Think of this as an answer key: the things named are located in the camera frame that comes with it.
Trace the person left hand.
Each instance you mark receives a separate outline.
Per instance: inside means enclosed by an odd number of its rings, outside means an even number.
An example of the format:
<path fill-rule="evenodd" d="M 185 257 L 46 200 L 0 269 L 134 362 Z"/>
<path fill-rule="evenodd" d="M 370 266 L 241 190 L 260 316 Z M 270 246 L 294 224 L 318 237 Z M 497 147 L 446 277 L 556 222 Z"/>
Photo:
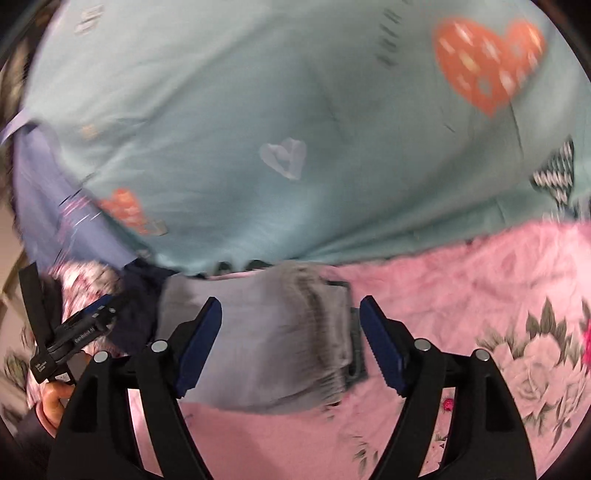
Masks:
<path fill-rule="evenodd" d="M 41 400 L 36 404 L 36 415 L 51 437 L 55 437 L 65 412 L 63 400 L 69 400 L 74 386 L 61 381 L 46 383 L 41 390 Z"/>

